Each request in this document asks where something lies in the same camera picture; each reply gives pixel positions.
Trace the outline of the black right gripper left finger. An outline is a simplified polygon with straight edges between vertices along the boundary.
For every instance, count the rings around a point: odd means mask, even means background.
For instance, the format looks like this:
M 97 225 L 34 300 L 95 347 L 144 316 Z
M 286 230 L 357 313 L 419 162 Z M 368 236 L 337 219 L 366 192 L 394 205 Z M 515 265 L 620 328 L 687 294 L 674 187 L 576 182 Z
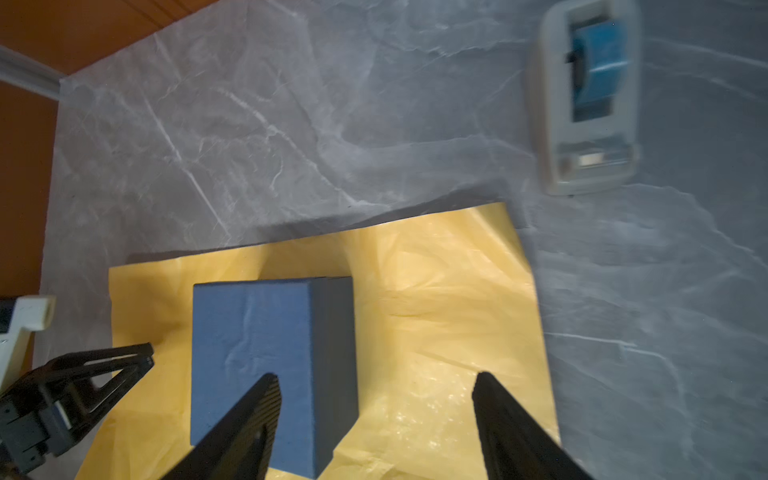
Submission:
M 163 480 L 265 479 L 281 405 L 278 377 L 263 375 Z

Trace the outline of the dark blue gift box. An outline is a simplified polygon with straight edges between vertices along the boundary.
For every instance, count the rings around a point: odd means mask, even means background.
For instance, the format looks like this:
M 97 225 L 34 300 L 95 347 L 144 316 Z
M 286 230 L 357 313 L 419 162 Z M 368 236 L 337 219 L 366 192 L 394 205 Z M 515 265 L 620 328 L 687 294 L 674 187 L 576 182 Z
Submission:
M 195 285 L 191 444 L 266 373 L 282 395 L 270 465 L 316 479 L 359 416 L 351 278 Z

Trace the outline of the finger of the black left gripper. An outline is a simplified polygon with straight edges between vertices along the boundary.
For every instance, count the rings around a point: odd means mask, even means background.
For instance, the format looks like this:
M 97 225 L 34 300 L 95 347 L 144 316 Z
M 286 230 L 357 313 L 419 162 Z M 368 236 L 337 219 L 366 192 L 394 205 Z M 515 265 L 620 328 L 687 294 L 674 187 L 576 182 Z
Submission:
M 28 474 L 81 442 L 154 366 L 143 343 L 59 356 L 1 394 L 1 472 Z

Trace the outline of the yellow wrapping paper sheet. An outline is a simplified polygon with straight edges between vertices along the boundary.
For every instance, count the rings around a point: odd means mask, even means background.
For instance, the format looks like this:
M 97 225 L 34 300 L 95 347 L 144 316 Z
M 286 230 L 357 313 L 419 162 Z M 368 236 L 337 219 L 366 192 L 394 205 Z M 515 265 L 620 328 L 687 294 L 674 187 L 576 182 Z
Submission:
M 491 372 L 560 435 L 535 282 L 500 203 L 340 233 L 114 267 L 115 345 L 154 368 L 108 414 L 81 479 L 157 479 L 191 449 L 193 288 L 349 276 L 361 412 L 327 479 L 482 479 L 471 400 Z

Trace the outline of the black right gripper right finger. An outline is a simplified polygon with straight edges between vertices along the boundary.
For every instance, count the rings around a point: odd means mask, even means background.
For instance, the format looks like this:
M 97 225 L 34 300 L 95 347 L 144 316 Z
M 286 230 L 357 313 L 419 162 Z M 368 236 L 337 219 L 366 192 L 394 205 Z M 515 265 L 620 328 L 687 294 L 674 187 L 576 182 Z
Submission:
M 490 479 L 592 480 L 491 373 L 477 375 L 472 400 Z

